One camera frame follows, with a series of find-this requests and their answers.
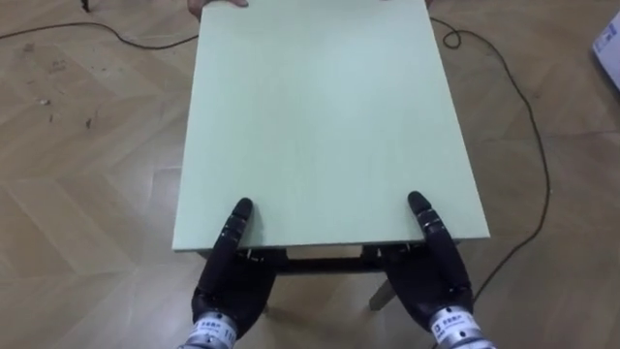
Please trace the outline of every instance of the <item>black cable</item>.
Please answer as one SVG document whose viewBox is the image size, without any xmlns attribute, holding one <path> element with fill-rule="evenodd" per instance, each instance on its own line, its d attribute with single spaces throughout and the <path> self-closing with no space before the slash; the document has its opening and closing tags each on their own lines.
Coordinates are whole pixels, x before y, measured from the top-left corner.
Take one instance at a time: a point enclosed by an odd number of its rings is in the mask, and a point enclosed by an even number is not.
<svg viewBox="0 0 620 349">
<path fill-rule="evenodd" d="M 118 34 L 118 32 L 116 30 L 112 29 L 111 27 L 109 27 L 109 26 L 107 26 L 105 24 L 97 23 L 97 22 L 90 22 L 90 21 L 82 21 L 82 22 L 70 22 L 70 23 L 46 25 L 46 26 L 32 28 L 32 29 L 20 30 L 20 31 L 17 31 L 17 32 L 14 32 L 14 33 L 0 35 L 0 40 L 9 39 L 9 38 L 16 37 L 16 36 L 19 36 L 19 35 L 28 34 L 28 33 L 34 33 L 34 32 L 48 30 L 48 29 L 77 27 L 77 26 L 90 26 L 90 27 L 97 27 L 97 28 L 105 29 L 108 32 L 112 33 L 123 44 L 129 45 L 129 46 L 134 47 L 134 48 L 148 49 L 148 50 L 160 50 L 160 49 L 175 48 L 175 47 L 177 47 L 179 45 L 183 45 L 185 43 L 189 43 L 192 40 L 196 40 L 198 38 L 198 35 L 195 35 L 193 37 L 190 37 L 190 38 L 187 38 L 187 39 L 183 39 L 181 41 L 178 41 L 178 42 L 175 42 L 175 43 L 172 43 L 172 44 L 168 44 L 168 45 L 163 45 L 163 46 L 147 46 L 147 45 L 136 44 L 136 43 L 133 43 L 133 42 L 123 38 L 120 34 Z"/>
<path fill-rule="evenodd" d="M 514 87 L 514 90 L 516 91 L 516 93 L 519 95 L 519 97 L 523 101 L 523 104 L 525 104 L 528 117 L 530 119 L 530 123 L 532 124 L 532 129 L 534 130 L 534 137 L 536 139 L 536 144 L 538 146 L 539 154 L 541 156 L 542 171 L 544 173 L 544 186 L 545 186 L 544 202 L 542 204 L 541 218 L 539 219 L 539 223 L 536 226 L 534 233 L 532 233 L 532 235 L 530 235 L 525 240 L 523 240 L 522 242 L 517 244 L 515 247 L 513 247 L 512 250 L 500 261 L 500 263 L 498 263 L 497 266 L 495 266 L 495 269 L 493 269 L 493 271 L 486 277 L 486 279 L 484 279 L 480 288 L 474 295 L 474 302 L 476 302 L 480 298 L 484 289 L 486 289 L 486 287 L 493 280 L 495 275 L 512 258 L 512 256 L 514 256 L 514 254 L 518 252 L 521 248 L 523 248 L 525 245 L 532 242 L 532 240 L 534 240 L 541 233 L 541 230 L 543 229 L 544 221 L 546 219 L 546 214 L 549 209 L 549 201 L 551 199 L 551 177 L 549 175 L 549 167 L 546 162 L 546 153 L 544 152 L 543 139 L 541 138 L 541 132 L 539 131 L 539 126 L 536 122 L 536 119 L 534 118 L 534 111 L 532 110 L 532 105 L 530 104 L 530 101 L 527 99 L 527 97 L 525 97 L 523 92 L 521 92 L 521 89 L 519 88 L 519 86 L 516 84 L 516 81 L 514 80 L 514 77 L 512 76 L 512 72 L 509 69 L 508 64 L 506 63 L 506 59 L 504 58 L 502 53 L 500 53 L 500 51 L 495 46 L 493 46 L 493 44 L 491 44 L 488 40 L 483 38 L 481 35 L 474 33 L 473 31 L 464 30 L 464 29 L 456 29 L 450 24 L 440 19 L 434 18 L 434 17 L 431 17 L 430 20 L 440 23 L 446 26 L 450 30 L 450 32 L 446 34 L 444 38 L 442 39 L 442 42 L 444 43 L 444 46 L 446 48 L 459 49 L 461 47 L 461 44 L 463 43 L 461 34 L 467 34 L 487 44 L 493 50 L 493 52 L 495 52 L 495 55 L 499 58 L 500 62 L 502 63 L 502 66 L 504 67 L 504 71 L 506 72 L 506 75 L 508 76 L 509 80 L 511 81 L 512 86 Z M 450 37 L 455 37 L 456 43 L 454 44 L 449 43 L 448 39 Z"/>
</svg>

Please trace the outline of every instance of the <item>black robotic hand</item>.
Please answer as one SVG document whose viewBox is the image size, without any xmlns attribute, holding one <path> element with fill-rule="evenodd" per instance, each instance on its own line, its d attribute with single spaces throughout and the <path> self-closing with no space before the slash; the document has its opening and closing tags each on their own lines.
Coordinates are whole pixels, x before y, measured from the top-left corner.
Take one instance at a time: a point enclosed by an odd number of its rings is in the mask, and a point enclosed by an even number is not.
<svg viewBox="0 0 620 349">
<path fill-rule="evenodd" d="M 192 297 L 193 321 L 217 312 L 234 321 L 239 339 L 263 312 L 273 282 L 272 260 L 284 250 L 240 250 L 239 241 L 252 213 L 252 202 L 242 199 L 228 218 L 208 257 Z"/>
<path fill-rule="evenodd" d="M 222 313 L 234 320 L 237 339 L 242 338 L 256 323 L 266 306 L 275 280 L 275 271 L 268 267 L 265 261 L 283 252 L 252 251 L 249 256 L 247 253 L 248 251 L 240 251 L 235 254 L 212 291 L 206 292 L 207 287 L 199 282 L 192 297 L 194 322 L 207 311 Z"/>
<path fill-rule="evenodd" d="M 408 200 L 425 242 L 380 250 L 396 296 L 414 320 L 430 331 L 431 318 L 441 309 L 461 306 L 473 313 L 471 283 L 450 233 L 430 203 L 418 192 Z"/>
</svg>

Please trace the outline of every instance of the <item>robotic wrist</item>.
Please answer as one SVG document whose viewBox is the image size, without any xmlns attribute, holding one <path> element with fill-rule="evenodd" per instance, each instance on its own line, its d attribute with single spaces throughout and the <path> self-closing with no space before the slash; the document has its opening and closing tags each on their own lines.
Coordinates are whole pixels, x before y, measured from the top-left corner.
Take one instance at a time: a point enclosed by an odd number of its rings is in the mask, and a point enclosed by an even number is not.
<svg viewBox="0 0 620 349">
<path fill-rule="evenodd" d="M 218 311 L 206 311 L 178 349 L 233 349 L 236 338 L 237 326 L 232 318 Z"/>
<path fill-rule="evenodd" d="M 441 349 L 493 349 L 474 317 L 462 306 L 448 306 L 431 317 L 430 331 Z"/>
</svg>

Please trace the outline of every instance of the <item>light green tabletop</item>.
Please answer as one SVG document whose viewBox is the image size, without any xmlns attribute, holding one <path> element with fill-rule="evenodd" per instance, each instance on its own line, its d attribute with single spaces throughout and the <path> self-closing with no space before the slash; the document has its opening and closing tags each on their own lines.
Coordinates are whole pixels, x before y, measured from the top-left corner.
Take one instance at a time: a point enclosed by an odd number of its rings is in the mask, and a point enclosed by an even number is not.
<svg viewBox="0 0 620 349">
<path fill-rule="evenodd" d="M 488 237 L 422 0 L 254 0 L 202 17 L 173 248 L 421 238 L 419 190 L 455 238 Z"/>
</svg>

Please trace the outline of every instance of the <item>wooden floor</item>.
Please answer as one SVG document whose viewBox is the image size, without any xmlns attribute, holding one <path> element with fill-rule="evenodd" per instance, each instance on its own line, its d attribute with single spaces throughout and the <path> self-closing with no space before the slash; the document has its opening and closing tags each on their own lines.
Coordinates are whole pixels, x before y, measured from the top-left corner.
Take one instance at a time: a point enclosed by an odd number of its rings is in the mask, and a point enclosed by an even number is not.
<svg viewBox="0 0 620 349">
<path fill-rule="evenodd" d="M 95 19 L 157 45 L 198 29 L 184 0 L 93 5 L 88 16 L 78 0 L 0 0 L 0 35 Z M 502 349 L 620 347 L 620 99 L 590 55 L 619 10 L 617 0 L 433 4 L 434 16 L 506 55 L 548 152 L 542 234 L 477 306 Z M 146 52 L 90 28 L 0 41 L 0 348 L 163 349 L 185 339 L 202 265 L 170 246 L 195 50 Z M 466 38 L 442 57 L 493 236 L 462 246 L 478 287 L 536 226 L 542 165 L 489 48 Z M 427 348 L 397 301 L 365 309 L 382 281 L 281 278 L 269 316 L 238 348 Z"/>
</svg>

